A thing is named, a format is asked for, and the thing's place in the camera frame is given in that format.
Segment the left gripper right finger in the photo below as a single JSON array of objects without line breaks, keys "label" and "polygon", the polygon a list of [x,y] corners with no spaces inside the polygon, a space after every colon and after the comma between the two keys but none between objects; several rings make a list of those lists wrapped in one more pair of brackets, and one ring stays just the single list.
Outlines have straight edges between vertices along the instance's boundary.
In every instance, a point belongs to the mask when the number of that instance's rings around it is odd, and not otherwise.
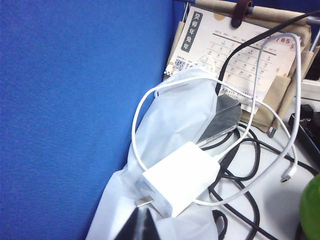
[{"label": "left gripper right finger", "polygon": [[145,240],[160,240],[160,235],[156,228],[152,214],[149,209],[145,211],[144,219],[144,239]]}]

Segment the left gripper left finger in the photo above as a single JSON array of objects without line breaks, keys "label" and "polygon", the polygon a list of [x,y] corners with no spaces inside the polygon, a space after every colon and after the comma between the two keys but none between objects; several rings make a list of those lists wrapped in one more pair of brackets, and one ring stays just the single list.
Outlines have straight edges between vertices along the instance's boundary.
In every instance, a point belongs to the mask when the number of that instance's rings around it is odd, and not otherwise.
[{"label": "left gripper left finger", "polygon": [[136,208],[128,220],[123,225],[122,229],[116,235],[116,240],[142,240],[144,237],[141,218],[139,217],[139,209]]}]

